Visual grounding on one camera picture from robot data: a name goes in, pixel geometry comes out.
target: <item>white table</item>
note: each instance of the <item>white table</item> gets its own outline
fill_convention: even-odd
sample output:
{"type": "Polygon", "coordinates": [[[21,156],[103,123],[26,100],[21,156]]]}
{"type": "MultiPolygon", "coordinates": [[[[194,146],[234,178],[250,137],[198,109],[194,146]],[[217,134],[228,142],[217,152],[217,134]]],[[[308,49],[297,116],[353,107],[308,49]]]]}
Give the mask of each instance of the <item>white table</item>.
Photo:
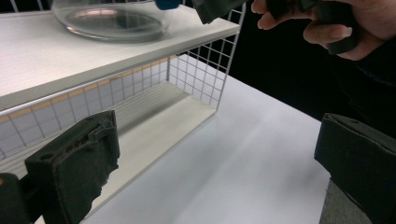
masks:
{"type": "Polygon", "coordinates": [[[319,127],[228,77],[215,117],[84,223],[317,224],[330,177],[319,127]]]}

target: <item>metal wire grid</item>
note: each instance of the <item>metal wire grid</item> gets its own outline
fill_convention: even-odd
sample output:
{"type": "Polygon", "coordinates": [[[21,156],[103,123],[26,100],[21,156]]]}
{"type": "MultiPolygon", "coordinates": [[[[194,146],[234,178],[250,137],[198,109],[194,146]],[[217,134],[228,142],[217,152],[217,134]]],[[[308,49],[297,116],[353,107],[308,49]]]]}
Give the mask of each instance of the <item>metal wire grid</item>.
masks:
{"type": "Polygon", "coordinates": [[[0,111],[0,160],[134,97],[167,78],[168,59],[0,111]]]}
{"type": "MultiPolygon", "coordinates": [[[[245,10],[243,5],[223,19],[242,24],[245,10]]],[[[176,58],[110,74],[92,83],[0,111],[0,160],[164,80],[218,108],[237,39],[238,35],[229,36],[182,52],[176,58]]]]}

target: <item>human hand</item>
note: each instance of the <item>human hand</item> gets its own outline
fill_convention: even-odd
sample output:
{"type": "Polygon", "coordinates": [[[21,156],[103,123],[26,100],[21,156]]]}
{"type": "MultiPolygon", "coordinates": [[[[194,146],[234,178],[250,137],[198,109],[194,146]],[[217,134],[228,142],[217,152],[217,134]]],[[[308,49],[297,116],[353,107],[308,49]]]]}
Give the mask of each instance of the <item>human hand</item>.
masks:
{"type": "MultiPolygon", "coordinates": [[[[353,15],[359,24],[359,44],[356,48],[339,54],[338,56],[358,61],[373,50],[381,46],[387,40],[396,36],[396,1],[395,0],[325,0],[338,1],[352,5],[353,15]]],[[[342,24],[320,24],[318,10],[310,8],[306,12],[300,12],[295,1],[289,2],[290,11],[275,20],[265,0],[254,0],[251,10],[263,14],[258,21],[260,29],[269,30],[283,21],[296,19],[309,19],[311,23],[304,30],[304,39],[312,44],[326,45],[339,41],[352,34],[352,28],[342,24]]]]}

